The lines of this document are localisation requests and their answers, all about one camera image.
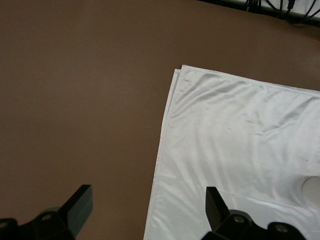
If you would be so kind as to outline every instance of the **white cylinder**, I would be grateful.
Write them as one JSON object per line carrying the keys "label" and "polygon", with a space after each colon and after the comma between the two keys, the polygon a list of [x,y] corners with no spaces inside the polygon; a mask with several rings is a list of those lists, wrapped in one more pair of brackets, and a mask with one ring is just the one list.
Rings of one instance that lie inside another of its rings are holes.
{"label": "white cylinder", "polygon": [[314,176],[304,182],[302,196],[307,203],[320,210],[320,177]]}

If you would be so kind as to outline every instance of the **folded white cloth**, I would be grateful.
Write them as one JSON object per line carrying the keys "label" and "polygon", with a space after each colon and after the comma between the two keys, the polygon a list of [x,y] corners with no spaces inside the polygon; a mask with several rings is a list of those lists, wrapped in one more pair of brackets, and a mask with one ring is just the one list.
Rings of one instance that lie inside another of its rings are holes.
{"label": "folded white cloth", "polygon": [[162,122],[144,240],[200,240],[206,187],[259,226],[320,239],[302,185],[320,176],[320,92],[182,66]]}

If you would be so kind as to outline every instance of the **white surface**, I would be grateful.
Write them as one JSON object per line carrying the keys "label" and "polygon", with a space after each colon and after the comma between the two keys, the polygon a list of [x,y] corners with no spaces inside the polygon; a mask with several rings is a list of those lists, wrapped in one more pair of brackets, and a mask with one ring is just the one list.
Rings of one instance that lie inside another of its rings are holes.
{"label": "white surface", "polygon": [[320,210],[320,177],[311,177],[303,184],[302,196],[307,203]]}
{"label": "white surface", "polygon": [[[246,3],[246,0],[235,0],[238,2],[243,2],[243,4]],[[280,8],[280,0],[269,0],[277,9]],[[292,13],[296,13],[296,14],[302,14],[305,15],[307,13],[307,11],[309,10],[311,4],[312,4],[313,0],[295,0],[294,3],[294,7],[291,10]],[[269,4],[265,1],[262,0],[261,1],[261,5],[264,7],[269,7]],[[287,7],[288,7],[288,0],[283,0],[283,14],[287,11]],[[316,0],[311,12],[308,14],[309,16],[312,15],[313,13],[315,13],[317,10],[320,9],[320,0]],[[315,18],[320,18],[320,12],[317,13],[315,16]]]}
{"label": "white surface", "polygon": [[144,240],[200,240],[206,187],[261,227],[320,239],[302,186],[320,175],[320,93],[182,66],[163,117]]}

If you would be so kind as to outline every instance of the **brown table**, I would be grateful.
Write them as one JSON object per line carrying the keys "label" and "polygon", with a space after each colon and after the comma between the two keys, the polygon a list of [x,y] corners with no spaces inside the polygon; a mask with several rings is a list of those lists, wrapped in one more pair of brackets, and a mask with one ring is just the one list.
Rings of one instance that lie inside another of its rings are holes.
{"label": "brown table", "polygon": [[2,2],[0,217],[92,184],[77,239],[142,239],[182,64],[320,90],[320,28],[195,0]]}

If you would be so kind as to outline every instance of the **white cloth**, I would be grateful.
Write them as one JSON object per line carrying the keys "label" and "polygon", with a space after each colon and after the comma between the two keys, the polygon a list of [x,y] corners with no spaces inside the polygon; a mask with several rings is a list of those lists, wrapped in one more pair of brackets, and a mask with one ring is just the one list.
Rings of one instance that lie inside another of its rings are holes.
{"label": "white cloth", "polygon": [[320,93],[182,66],[162,122],[144,240],[200,240],[206,187],[259,226],[320,239],[302,185],[320,176]]}

